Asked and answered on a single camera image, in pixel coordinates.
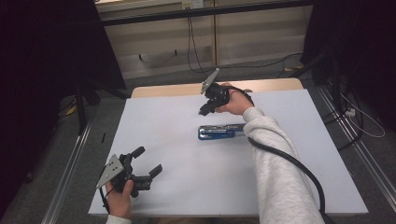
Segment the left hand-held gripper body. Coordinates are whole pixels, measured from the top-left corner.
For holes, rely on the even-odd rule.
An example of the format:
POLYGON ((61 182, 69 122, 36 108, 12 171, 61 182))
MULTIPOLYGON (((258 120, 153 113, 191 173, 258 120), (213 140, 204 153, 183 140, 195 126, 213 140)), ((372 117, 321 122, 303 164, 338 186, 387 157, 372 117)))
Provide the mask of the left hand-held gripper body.
POLYGON ((124 185, 127 180, 134 182, 134 187, 131 196, 136 198, 141 190, 150 190, 150 185, 153 180, 153 174, 136 176, 133 174, 132 160, 140 156, 140 153, 128 153, 126 155, 112 155, 108 163, 104 167, 99 179, 96 183, 96 188, 100 189, 107 182, 110 182, 113 189, 118 192, 123 192, 124 185))

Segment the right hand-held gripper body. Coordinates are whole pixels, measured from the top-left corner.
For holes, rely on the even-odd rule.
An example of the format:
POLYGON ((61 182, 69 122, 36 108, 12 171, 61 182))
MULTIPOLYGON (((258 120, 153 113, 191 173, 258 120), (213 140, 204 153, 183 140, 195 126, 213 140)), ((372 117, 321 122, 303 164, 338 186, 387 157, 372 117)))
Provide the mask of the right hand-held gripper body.
POLYGON ((225 86, 215 82, 219 69, 215 71, 202 83, 201 93, 205 95, 208 101, 214 102, 214 107, 220 107, 229 103, 230 95, 225 86))

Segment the blue and silver stapler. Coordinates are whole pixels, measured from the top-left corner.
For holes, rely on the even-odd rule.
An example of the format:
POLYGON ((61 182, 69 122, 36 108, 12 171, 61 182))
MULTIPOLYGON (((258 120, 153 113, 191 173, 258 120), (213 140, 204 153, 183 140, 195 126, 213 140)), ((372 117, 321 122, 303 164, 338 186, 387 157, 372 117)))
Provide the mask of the blue and silver stapler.
POLYGON ((225 124, 225 125, 203 125, 198 128, 199 140, 216 140, 234 138, 237 133, 241 133, 245 123, 225 124))

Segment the person's right hand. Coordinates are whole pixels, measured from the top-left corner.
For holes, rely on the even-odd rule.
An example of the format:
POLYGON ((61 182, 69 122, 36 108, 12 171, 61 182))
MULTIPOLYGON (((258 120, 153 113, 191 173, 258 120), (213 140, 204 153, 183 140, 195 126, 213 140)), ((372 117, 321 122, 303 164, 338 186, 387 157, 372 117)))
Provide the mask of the person's right hand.
POLYGON ((217 113, 228 112, 233 115, 243 115, 247 109, 254 106, 254 104, 251 103, 249 99, 241 91, 231 88, 229 90, 229 94, 230 94, 229 103, 217 107, 215 109, 217 113))

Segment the person's left hand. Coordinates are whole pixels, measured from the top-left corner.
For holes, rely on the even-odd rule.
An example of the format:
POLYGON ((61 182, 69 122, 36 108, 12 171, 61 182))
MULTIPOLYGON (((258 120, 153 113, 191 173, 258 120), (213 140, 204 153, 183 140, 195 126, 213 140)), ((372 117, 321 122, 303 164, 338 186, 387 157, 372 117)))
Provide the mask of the person's left hand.
POLYGON ((131 192, 134 187, 132 180, 127 180, 123 192, 113 189, 110 182, 106 183, 107 202, 109 214, 114 217, 130 219, 132 216, 131 192))

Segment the white table mat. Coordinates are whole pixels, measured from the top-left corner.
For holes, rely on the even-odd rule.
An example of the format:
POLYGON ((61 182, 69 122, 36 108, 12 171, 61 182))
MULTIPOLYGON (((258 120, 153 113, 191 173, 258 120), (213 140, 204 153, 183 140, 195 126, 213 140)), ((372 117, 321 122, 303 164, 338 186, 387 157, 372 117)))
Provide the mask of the white table mat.
MULTIPOLYGON (((361 198, 306 90, 254 92, 255 105, 274 118, 295 145, 300 161, 318 179, 331 216, 364 214, 361 198)), ((201 140, 202 125, 242 122, 229 113, 199 115, 202 95, 127 100, 110 152, 145 152, 133 160, 135 175, 157 165, 162 172, 133 200, 141 217, 256 216, 258 196, 250 144, 243 134, 201 140)))

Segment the wooden table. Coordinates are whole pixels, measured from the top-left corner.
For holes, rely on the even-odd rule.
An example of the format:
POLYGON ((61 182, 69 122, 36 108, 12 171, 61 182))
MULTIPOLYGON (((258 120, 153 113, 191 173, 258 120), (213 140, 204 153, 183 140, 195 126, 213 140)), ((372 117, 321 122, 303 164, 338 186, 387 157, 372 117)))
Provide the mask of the wooden table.
MULTIPOLYGON (((230 84, 253 92, 302 90, 304 88, 301 81, 294 77, 230 81, 230 84)), ((201 86, 201 83, 193 83, 137 87, 132 92, 132 98, 199 95, 201 86)))

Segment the black stand leg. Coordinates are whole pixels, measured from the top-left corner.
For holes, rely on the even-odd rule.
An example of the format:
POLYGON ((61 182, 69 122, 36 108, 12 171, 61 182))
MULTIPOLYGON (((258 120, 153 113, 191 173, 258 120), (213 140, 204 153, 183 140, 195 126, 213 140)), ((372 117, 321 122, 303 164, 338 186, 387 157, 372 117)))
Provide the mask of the black stand leg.
POLYGON ((293 74, 291 75, 291 77, 299 78, 300 76, 302 76, 303 74, 305 74, 307 71, 309 71, 310 69, 312 69, 315 65, 317 65, 318 63, 320 63, 326 56, 327 56, 326 53, 320 53, 315 59, 313 59, 313 60, 310 61, 309 63, 305 64, 301 69, 299 69, 298 71, 296 71, 295 73, 293 73, 293 74))
POLYGON ((114 88, 110 88, 97 80, 91 78, 83 78, 78 80, 75 86, 75 98, 78 111, 79 135, 82 135, 88 126, 84 101, 87 101, 89 105, 98 105, 101 101, 101 98, 96 92, 97 90, 105 91, 123 100, 129 98, 129 95, 126 93, 114 88))

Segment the black horizontal bar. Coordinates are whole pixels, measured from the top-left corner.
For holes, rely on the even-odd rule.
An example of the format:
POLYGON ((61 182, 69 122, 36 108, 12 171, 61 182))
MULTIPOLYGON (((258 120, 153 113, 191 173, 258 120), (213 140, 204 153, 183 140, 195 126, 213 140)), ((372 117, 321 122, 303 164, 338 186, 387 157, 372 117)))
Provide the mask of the black horizontal bar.
POLYGON ((103 26, 114 26, 131 23, 142 23, 149 21, 168 21, 175 19, 194 18, 212 15, 242 13, 260 10, 272 10, 291 7, 313 6, 317 0, 275 0, 270 2, 243 4, 224 7, 207 7, 199 9, 184 9, 171 12, 153 13, 139 16, 122 16, 102 19, 103 26))

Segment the black curtain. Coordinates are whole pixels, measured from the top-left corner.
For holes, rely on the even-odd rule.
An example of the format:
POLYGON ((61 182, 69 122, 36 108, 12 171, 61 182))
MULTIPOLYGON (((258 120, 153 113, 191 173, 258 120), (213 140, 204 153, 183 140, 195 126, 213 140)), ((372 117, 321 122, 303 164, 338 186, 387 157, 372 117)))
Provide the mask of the black curtain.
POLYGON ((321 53, 396 132, 396 0, 315 0, 301 62, 321 53))
POLYGON ((124 80, 94 0, 0 0, 0 218, 44 151, 60 102, 124 80))

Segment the metal floor rail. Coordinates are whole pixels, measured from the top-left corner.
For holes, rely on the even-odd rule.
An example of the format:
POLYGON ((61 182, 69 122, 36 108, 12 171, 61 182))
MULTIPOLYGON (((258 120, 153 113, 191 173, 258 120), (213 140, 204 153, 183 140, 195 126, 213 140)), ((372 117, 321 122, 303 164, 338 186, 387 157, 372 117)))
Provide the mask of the metal floor rail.
POLYGON ((374 182, 381 190, 391 208, 396 212, 396 187, 376 162, 369 148, 361 139, 355 140, 358 136, 358 132, 353 128, 352 122, 345 115, 335 110, 335 105, 332 103, 332 97, 329 91, 326 88, 319 88, 318 92, 326 106, 332 111, 332 115, 335 117, 336 122, 344 132, 346 138, 351 142, 351 145, 354 147, 374 182))
POLYGON ((74 177, 81 152, 88 139, 91 126, 92 125, 90 123, 87 124, 79 133, 77 142, 75 143, 71 156, 64 168, 62 178, 50 200, 49 207, 41 221, 41 224, 56 224, 74 177))

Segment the white wall socket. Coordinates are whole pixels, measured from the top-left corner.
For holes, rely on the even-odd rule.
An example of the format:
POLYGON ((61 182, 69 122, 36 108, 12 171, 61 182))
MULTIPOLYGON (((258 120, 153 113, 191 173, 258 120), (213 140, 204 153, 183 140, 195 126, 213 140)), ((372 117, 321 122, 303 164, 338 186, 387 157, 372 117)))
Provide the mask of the white wall socket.
POLYGON ((198 9, 204 7, 204 0, 183 0, 181 2, 183 9, 198 9))

